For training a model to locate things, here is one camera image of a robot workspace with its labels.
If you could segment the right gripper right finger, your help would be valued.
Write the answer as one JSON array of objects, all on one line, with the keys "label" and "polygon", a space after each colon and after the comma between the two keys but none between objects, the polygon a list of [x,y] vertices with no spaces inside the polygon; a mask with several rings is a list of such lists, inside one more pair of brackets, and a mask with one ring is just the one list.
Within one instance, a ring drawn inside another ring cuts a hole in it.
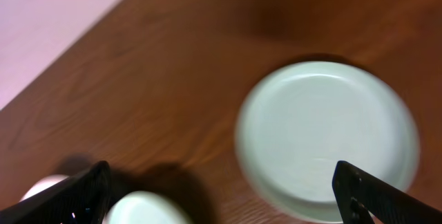
[{"label": "right gripper right finger", "polygon": [[440,223],[441,212],[340,160],[332,188],[344,224],[372,224],[374,218],[388,224]]}]

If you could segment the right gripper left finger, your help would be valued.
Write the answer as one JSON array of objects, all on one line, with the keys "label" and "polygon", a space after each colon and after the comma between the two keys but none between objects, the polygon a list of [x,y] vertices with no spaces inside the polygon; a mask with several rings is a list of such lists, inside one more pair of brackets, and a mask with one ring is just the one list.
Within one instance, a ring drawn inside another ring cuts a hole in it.
[{"label": "right gripper left finger", "polygon": [[1,223],[101,223],[111,199],[106,161],[1,210]]}]

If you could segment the mint plate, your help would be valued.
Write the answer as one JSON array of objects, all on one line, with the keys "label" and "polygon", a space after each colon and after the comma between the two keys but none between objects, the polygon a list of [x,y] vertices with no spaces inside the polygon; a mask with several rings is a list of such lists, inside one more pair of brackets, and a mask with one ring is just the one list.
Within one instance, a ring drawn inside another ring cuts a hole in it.
[{"label": "mint plate", "polygon": [[103,224],[191,224],[189,216],[169,198],[153,192],[131,192],[117,201]]},{"label": "mint plate", "polygon": [[342,221],[332,189],[338,161],[406,191],[419,154],[414,119],[395,91],[336,62],[272,72],[250,91],[236,124],[238,164],[254,191],[314,223]]}]

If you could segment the mint plate front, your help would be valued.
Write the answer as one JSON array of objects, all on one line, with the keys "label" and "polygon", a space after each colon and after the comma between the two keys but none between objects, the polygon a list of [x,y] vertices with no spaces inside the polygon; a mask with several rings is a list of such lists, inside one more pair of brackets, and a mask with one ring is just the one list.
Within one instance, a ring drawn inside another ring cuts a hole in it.
[{"label": "mint plate front", "polygon": [[395,91],[336,62],[272,72],[250,91],[236,124],[238,164],[254,191],[314,223],[342,221],[332,189],[338,161],[406,191],[419,154],[414,119]]}]

